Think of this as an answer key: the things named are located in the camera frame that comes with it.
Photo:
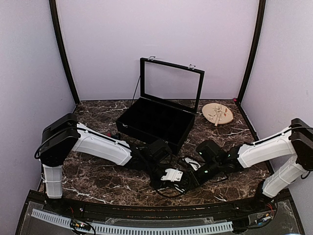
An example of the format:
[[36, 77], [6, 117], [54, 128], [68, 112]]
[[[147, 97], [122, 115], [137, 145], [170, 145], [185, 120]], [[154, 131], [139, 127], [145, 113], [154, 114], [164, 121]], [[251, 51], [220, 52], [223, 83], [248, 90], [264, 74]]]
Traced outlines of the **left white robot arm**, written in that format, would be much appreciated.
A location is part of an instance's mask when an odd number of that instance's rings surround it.
[[127, 169], [144, 171], [155, 191], [173, 188], [178, 191], [177, 196], [181, 196], [192, 186], [189, 173], [162, 163], [172, 156], [164, 141], [142, 145], [122, 141], [118, 136], [106, 136], [86, 127], [78, 122], [76, 115], [69, 113], [43, 130], [41, 145], [34, 154], [43, 167], [49, 204], [58, 213], [66, 213], [69, 209], [68, 201], [62, 197], [62, 166], [71, 151], [96, 156]]

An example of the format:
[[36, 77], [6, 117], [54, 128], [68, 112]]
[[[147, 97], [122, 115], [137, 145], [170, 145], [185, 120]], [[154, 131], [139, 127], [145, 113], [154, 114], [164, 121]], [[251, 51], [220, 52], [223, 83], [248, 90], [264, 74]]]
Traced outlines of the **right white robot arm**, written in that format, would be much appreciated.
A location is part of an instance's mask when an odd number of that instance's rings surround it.
[[268, 205], [268, 199], [275, 197], [282, 189], [303, 174], [313, 170], [313, 129], [299, 118], [281, 132], [255, 142], [245, 142], [224, 151], [213, 140], [203, 141], [196, 151], [204, 159], [204, 165], [191, 157], [183, 162], [191, 165], [192, 187], [208, 182], [216, 175], [243, 171], [258, 163], [288, 156], [289, 159], [277, 172], [259, 185], [259, 194], [250, 200], [250, 209], [261, 212]]

